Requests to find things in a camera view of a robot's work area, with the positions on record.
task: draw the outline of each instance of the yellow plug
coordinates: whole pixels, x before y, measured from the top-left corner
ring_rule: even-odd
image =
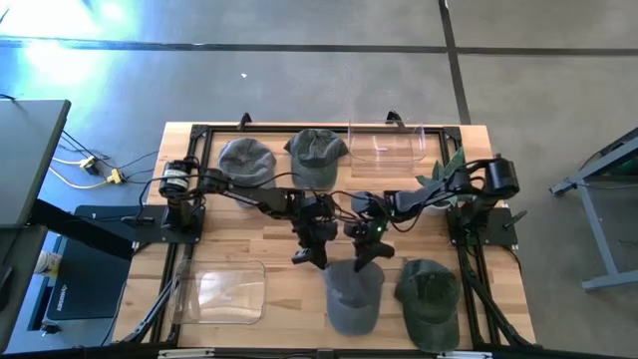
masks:
[[[111,175],[107,177],[107,182],[111,184],[122,184],[122,174],[118,169],[112,169]]]

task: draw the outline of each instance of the transparent plastic bin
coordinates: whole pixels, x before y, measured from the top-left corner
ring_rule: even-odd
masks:
[[[355,177],[404,176],[413,173],[426,156],[426,134],[422,124],[401,127],[385,121],[350,121],[348,149]]]
[[[186,260],[174,274],[168,315],[175,324],[254,324],[263,316],[265,295],[259,261]]]

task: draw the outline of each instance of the wooden tabletop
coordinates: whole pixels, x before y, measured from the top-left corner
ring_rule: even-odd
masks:
[[[180,160],[185,156],[192,125],[166,124],[155,177],[161,175],[166,161]],[[321,127],[335,124],[296,125]],[[467,161],[492,157],[485,126],[460,128]],[[290,172],[290,158],[283,148],[291,134],[215,134],[209,166],[216,167],[217,155],[224,144],[241,137],[258,139],[273,151],[277,159],[277,174]],[[416,189],[419,184],[414,174],[428,175],[435,161],[441,160],[436,136],[426,136],[426,151],[427,155],[413,171],[392,171],[384,176],[358,171],[351,167],[350,158],[345,156],[339,162],[337,183],[333,189],[348,192]],[[291,177],[279,178],[276,183],[277,186],[293,187]],[[335,198],[344,208],[350,207],[348,197],[340,194],[335,195]],[[165,203],[158,193],[157,183],[151,188],[149,203]],[[208,195],[203,234],[200,244],[195,248],[193,260],[261,261],[266,268],[265,313],[261,320],[252,325],[184,324],[179,346],[414,349],[405,328],[401,305],[393,295],[402,265],[406,260],[415,258],[433,259],[460,277],[457,252],[449,244],[445,219],[438,216],[422,215],[410,232],[398,233],[390,229],[383,240],[395,247],[396,255],[391,259],[375,260],[386,275],[375,330],[364,336],[343,336],[328,321],[325,285],[320,270],[309,263],[293,265],[290,262],[290,257],[298,249],[297,237],[291,232],[290,223],[272,219],[256,208],[241,208],[234,200],[221,195]],[[165,244],[152,244],[134,258],[117,319],[115,340],[132,332],[155,302],[166,249]],[[353,257],[354,248],[350,239],[343,234],[342,225],[336,239],[326,245],[326,250],[330,259]],[[533,342],[534,334],[516,262],[510,253],[500,247],[489,246],[484,252],[495,302],[516,330]],[[477,297],[476,302],[481,333],[487,340],[484,311]],[[463,296],[459,301],[459,323],[460,348],[471,348]],[[164,320],[164,335],[169,325],[170,318],[167,317]]]

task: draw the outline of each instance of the white cable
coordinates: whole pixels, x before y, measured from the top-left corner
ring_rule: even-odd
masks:
[[[58,179],[62,180],[62,182],[66,183],[67,185],[75,188],[75,189],[93,189],[96,187],[99,187],[100,185],[104,185],[107,184],[106,181],[97,183],[97,184],[92,184],[92,185],[77,185],[77,184],[72,184],[71,182],[67,181],[67,179],[63,178],[62,175],[58,174],[57,171],[53,170],[52,168],[49,168],[49,171],[51,171],[53,173],[53,175],[57,176]]]
[[[59,162],[60,164],[66,164],[66,165],[79,165],[82,163],[82,161],[66,161],[66,160],[60,160],[56,158],[53,158],[53,161]]]

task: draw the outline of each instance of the green cap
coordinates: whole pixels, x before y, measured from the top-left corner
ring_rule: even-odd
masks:
[[[459,346],[460,292],[455,275],[433,260],[411,260],[403,267],[395,297],[403,304],[408,334],[419,349],[442,353]]]
[[[335,185],[339,158],[348,147],[339,135],[328,130],[307,129],[284,147],[292,157],[292,181],[298,188],[329,189]]]

